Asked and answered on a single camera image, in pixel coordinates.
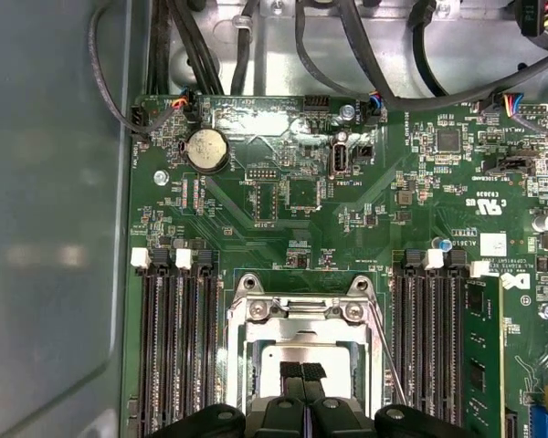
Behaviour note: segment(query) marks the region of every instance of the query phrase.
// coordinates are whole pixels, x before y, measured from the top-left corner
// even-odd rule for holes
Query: white label sticker
[[[504,233],[481,233],[479,235],[481,257],[506,257],[507,236]]]

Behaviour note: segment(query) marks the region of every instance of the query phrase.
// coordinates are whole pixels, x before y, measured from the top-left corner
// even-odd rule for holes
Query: gray metal surface
[[[0,0],[0,434],[118,431],[126,149],[90,74],[95,4]],[[132,8],[101,22],[116,99],[141,88]]]
[[[207,44],[219,59],[221,78],[228,91],[237,42],[237,30],[231,20],[240,13],[244,2],[208,3],[208,8],[195,17]],[[416,72],[411,36],[406,30],[406,18],[413,3],[413,0],[385,0],[375,12],[362,9],[364,25],[394,92],[405,97],[429,96]],[[521,62],[531,64],[548,54],[521,36],[517,24],[503,9],[507,3],[504,0],[464,2],[459,20],[436,21],[427,29],[428,59],[447,90],[461,91],[491,82],[513,73]],[[295,54],[294,19],[262,14],[261,10],[254,14],[245,93],[330,93],[311,78]],[[307,50],[318,67],[337,82],[352,89],[370,90],[372,87],[345,40],[340,20],[328,14],[328,11],[307,8],[304,37]],[[174,32],[172,53],[181,49]],[[176,71],[181,65],[175,62],[172,68]],[[521,86],[520,90],[526,92],[527,99],[548,99],[548,71]]]

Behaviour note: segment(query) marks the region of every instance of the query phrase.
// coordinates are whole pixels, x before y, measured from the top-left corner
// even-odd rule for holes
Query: gray cable
[[[545,128],[544,126],[541,126],[532,121],[526,120],[522,116],[519,116],[518,114],[514,114],[513,116],[511,116],[511,119],[515,121],[518,125],[522,125],[524,128],[533,130],[535,132],[538,132],[539,134],[548,135],[548,128]]]
[[[126,128],[133,130],[134,132],[139,132],[141,134],[150,134],[154,130],[159,129],[164,123],[170,119],[174,113],[174,108],[169,106],[165,111],[163,111],[158,118],[150,126],[138,126],[134,123],[127,120],[122,114],[121,111],[116,106],[113,98],[111,97],[110,90],[106,84],[106,80],[103,77],[103,72],[101,71],[100,56],[98,54],[98,23],[101,16],[106,12],[108,6],[101,6],[98,8],[91,16],[90,20],[90,29],[88,32],[88,49],[90,52],[90,63],[91,69],[93,70],[93,77],[95,78],[98,90],[100,91],[101,97],[103,98],[104,103],[108,110],[110,110],[113,117],[121,123]]]
[[[369,100],[368,93],[359,93],[357,91],[347,89],[346,87],[343,87],[328,78],[322,71],[319,70],[304,47],[303,38],[306,18],[304,16],[304,4],[302,3],[302,0],[297,0],[295,14],[294,40],[296,42],[296,51],[299,55],[300,62],[311,74],[311,76],[342,96],[349,96],[350,98],[354,98],[356,100]]]

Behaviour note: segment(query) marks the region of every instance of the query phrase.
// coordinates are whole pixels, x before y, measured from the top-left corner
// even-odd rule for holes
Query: black connector
[[[518,24],[525,37],[539,37],[544,32],[545,0],[521,0],[518,2]]]
[[[437,0],[420,0],[414,3],[406,23],[408,29],[414,29],[418,25],[429,25],[436,10]]]

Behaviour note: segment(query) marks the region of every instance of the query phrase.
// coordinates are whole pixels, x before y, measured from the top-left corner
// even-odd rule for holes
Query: capacitor
[[[435,249],[440,249],[443,253],[447,253],[453,249],[453,243],[443,237],[435,237],[432,239],[430,245]]]
[[[538,214],[534,217],[532,228],[538,233],[548,231],[548,214]]]
[[[218,130],[197,130],[186,144],[186,156],[197,171],[215,173],[229,162],[229,145]]]

